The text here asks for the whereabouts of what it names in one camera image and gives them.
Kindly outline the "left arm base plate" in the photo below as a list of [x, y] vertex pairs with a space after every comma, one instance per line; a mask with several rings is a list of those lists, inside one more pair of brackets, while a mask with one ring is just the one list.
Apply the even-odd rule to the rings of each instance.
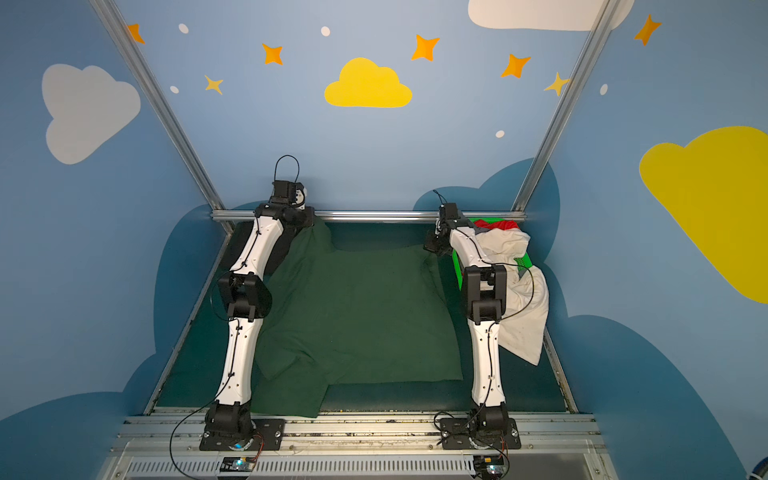
[[206, 430], [199, 444], [200, 451], [257, 452], [277, 451], [281, 447], [285, 420], [252, 418], [244, 433], [221, 433]]

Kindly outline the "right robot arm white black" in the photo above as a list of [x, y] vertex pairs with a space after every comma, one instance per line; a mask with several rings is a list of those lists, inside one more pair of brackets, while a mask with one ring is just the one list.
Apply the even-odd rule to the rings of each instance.
[[438, 222], [425, 248], [435, 254], [454, 253], [461, 270], [460, 293], [472, 345], [475, 405], [465, 428], [472, 435], [510, 430], [506, 397], [502, 388], [499, 333], [507, 306], [508, 272], [481, 249], [470, 224]]

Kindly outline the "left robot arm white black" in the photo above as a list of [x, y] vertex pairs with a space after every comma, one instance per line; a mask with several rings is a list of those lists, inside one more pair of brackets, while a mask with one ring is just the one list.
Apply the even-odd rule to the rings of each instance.
[[228, 343], [220, 385], [205, 417], [203, 441], [211, 449], [245, 450], [256, 436], [252, 369], [258, 335], [273, 305], [265, 274], [285, 257], [295, 235], [313, 223], [311, 207], [260, 205], [238, 256], [217, 281]]

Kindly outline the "dark green t-shirt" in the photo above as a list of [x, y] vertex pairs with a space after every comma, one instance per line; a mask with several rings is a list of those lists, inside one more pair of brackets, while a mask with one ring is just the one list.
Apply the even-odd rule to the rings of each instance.
[[332, 385], [463, 377], [439, 259], [421, 246], [342, 250], [316, 221], [267, 286], [255, 413], [314, 417]]

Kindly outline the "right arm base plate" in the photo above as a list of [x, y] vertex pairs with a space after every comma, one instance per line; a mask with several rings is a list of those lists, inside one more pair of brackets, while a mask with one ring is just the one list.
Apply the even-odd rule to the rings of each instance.
[[468, 418], [444, 417], [436, 421], [439, 444], [444, 450], [513, 450], [521, 448], [520, 434], [513, 419], [506, 430], [470, 423]]

